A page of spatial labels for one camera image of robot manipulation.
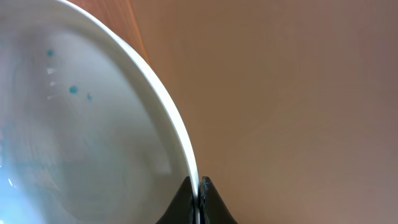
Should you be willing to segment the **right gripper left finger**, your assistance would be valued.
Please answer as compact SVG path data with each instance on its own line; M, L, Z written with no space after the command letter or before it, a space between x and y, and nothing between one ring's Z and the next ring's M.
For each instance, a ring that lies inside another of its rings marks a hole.
M156 224L194 224L195 207L190 178L184 178L165 213Z

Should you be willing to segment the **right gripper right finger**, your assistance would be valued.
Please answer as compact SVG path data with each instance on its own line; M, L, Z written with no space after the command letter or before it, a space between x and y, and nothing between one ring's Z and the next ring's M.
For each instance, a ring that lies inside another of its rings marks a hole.
M201 224L238 224L207 176L200 182L199 196Z

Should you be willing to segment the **white plate blue stain front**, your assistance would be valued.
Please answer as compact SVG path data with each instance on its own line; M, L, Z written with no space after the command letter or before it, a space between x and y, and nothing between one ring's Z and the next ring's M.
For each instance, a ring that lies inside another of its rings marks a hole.
M124 40L69 1L1 2L1 222L156 223L192 145Z

